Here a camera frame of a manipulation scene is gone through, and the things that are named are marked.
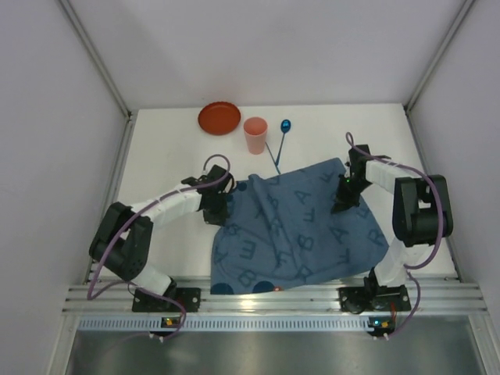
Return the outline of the blue lettered placemat cloth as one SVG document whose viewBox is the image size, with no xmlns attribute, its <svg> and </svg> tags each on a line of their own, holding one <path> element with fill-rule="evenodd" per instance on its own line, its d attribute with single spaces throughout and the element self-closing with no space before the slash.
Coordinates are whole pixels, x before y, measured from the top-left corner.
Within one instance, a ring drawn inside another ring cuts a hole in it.
<svg viewBox="0 0 500 375">
<path fill-rule="evenodd" d="M 263 179 L 252 174 L 227 198 L 212 246 L 210 292 L 246 295 L 365 273 L 389 244 L 365 201 L 332 213 L 340 159 Z"/>
</svg>

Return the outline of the pink plastic cup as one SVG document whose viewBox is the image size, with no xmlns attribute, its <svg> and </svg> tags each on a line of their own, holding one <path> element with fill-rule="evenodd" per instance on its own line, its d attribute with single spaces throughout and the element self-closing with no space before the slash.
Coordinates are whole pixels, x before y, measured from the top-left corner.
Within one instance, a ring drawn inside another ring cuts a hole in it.
<svg viewBox="0 0 500 375">
<path fill-rule="evenodd" d="M 267 122 L 261 117 L 250 117 L 244 122 L 243 129 L 248 151 L 253 155 L 263 153 L 266 147 Z"/>
</svg>

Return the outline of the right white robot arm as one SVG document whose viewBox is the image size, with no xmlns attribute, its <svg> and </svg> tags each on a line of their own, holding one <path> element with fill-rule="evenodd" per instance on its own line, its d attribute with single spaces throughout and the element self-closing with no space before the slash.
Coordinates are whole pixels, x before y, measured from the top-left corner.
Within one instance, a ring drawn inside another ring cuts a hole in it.
<svg viewBox="0 0 500 375">
<path fill-rule="evenodd" d="M 353 145 L 348 158 L 348 172 L 339 177 L 331 212 L 360 206 L 362 192 L 371 185 L 392 194 L 395 238 L 370 277 L 381 287 L 399 287 L 409 270 L 431 264 L 453 231 L 447 181 L 442 175 L 426 175 L 387 156 L 372 155 L 367 145 Z"/>
</svg>

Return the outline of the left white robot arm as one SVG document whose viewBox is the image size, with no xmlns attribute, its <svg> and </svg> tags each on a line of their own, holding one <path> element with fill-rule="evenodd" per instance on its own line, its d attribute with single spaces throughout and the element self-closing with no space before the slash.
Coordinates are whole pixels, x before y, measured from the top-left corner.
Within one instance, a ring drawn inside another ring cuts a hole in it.
<svg viewBox="0 0 500 375">
<path fill-rule="evenodd" d="M 229 171 L 214 165 L 207 174 L 188 177 L 158 198 L 134 205 L 115 202 L 99 224 L 89 255 L 122 281 L 146 290 L 152 297 L 172 299 L 175 281 L 148 260 L 153 230 L 197 212 L 208 225 L 223 226 L 229 217 L 227 196 L 234 187 Z"/>
</svg>

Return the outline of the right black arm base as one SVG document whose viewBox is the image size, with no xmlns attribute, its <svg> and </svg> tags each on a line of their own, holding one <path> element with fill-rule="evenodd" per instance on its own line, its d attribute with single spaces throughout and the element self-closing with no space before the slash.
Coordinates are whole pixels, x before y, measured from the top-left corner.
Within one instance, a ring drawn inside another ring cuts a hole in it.
<svg viewBox="0 0 500 375">
<path fill-rule="evenodd" d="M 409 312 L 412 308 L 407 288 L 381 287 L 368 291 L 364 287 L 342 287 L 338 290 L 341 311 L 359 315 L 364 312 Z"/>
</svg>

